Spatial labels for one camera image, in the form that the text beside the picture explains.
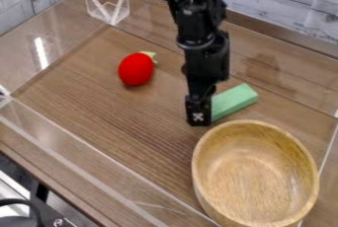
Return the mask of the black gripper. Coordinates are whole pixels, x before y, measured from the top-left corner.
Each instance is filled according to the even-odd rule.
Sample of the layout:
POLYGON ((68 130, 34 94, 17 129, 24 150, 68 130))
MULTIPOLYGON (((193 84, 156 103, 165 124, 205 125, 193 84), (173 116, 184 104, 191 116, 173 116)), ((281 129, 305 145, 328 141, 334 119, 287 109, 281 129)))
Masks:
POLYGON ((187 84, 185 121, 191 126, 211 124, 211 96, 216 84, 229 77, 229 36, 227 32, 179 35, 187 84))

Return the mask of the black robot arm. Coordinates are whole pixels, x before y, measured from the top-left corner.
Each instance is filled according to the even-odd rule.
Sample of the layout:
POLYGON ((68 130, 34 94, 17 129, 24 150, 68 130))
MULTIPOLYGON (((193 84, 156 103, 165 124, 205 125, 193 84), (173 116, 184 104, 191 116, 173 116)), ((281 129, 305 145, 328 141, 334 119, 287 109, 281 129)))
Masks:
POLYGON ((185 120, 192 126, 212 122, 216 84, 229 77, 229 35, 220 29, 223 0, 164 0, 176 25, 176 45, 183 50, 187 81, 185 120))

